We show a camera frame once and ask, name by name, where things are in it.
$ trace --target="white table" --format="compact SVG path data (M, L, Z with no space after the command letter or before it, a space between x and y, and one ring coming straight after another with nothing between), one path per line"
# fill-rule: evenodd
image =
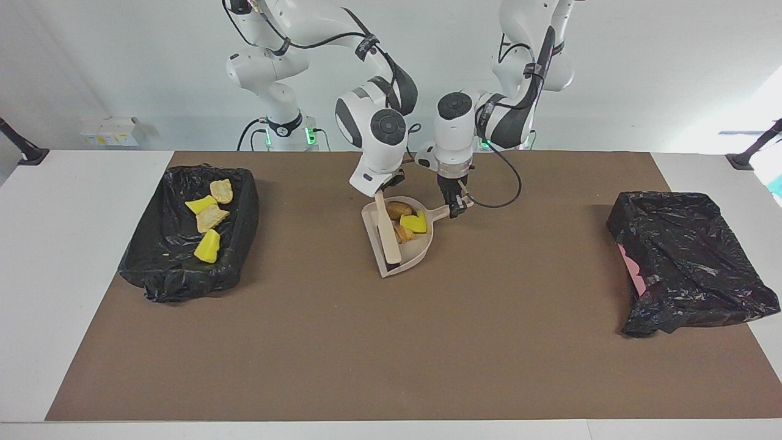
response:
M171 155L52 151L0 186L0 438L782 438L782 420L42 423ZM714 199L782 292L782 208L760 181L721 156L654 157L671 189ZM782 376L782 316L750 327Z

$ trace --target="green light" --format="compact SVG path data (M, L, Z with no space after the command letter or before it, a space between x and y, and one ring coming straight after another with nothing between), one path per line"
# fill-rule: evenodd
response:
M307 131L307 143L310 145L315 145L317 138L315 137L315 133L313 133L312 128L305 128L305 131Z

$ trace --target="yellow food piece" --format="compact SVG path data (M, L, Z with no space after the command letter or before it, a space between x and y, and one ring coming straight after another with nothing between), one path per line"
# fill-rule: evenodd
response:
M228 211L221 210L216 204L209 205L195 217L195 221L198 223L198 232L205 233L214 228L225 220L228 214L230 214Z
M413 207L403 202L389 202L386 204L389 217L398 222L403 215L413 215Z
M206 196L201 200L185 202L185 204L188 205L190 211L193 211L193 214L198 215L201 211L207 209L210 205L217 204L217 200L212 196Z
M234 190L231 188L231 181L228 179L216 180L210 183L209 190L219 204L230 204L231 200L234 200Z
M205 263L214 263L217 261L217 251L220 250L220 234L214 229L206 231L206 235L198 243L198 247L193 252L196 258Z
M393 231L396 233L396 242L399 244L407 243L415 238L415 233L402 225L394 225Z
M399 224L417 234L426 234L426 214L418 211L417 215L403 215Z

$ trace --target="black circular joint cap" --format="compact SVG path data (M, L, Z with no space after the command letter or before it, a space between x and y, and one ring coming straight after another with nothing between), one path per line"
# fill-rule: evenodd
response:
M437 112L446 121L466 115L471 108L472 99L462 92L449 93L437 104Z
M380 142L388 145L397 145L404 140L407 127L402 115L391 109L379 110L372 116L370 122L372 135Z

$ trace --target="white dustpan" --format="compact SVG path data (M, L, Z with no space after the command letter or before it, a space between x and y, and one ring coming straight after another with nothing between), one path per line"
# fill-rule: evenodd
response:
M432 237L434 236L434 222L441 218L448 217L450 209L448 205L438 207L437 209L430 211L416 199L410 197L397 196L389 197L386 199L388 202L403 202L413 207L413 210L424 211L426 214L426 233L415 234L413 240L399 245L400 253L402 254L402 262L399 265L386 264L386 257L383 254L383 246L380 241L380 232L378 231L378 210L375 203L370 203L361 210L361 217L364 219L364 226L367 228L367 234L369 235L369 242L372 245L372 250L375 253L375 260L378 262L378 269L380 269L380 276L386 278L387 276L396 275L397 273L404 272L413 266L417 265L426 256L426 251L429 250L429 246L432 244ZM472 206L472 202L465 200L468 207Z

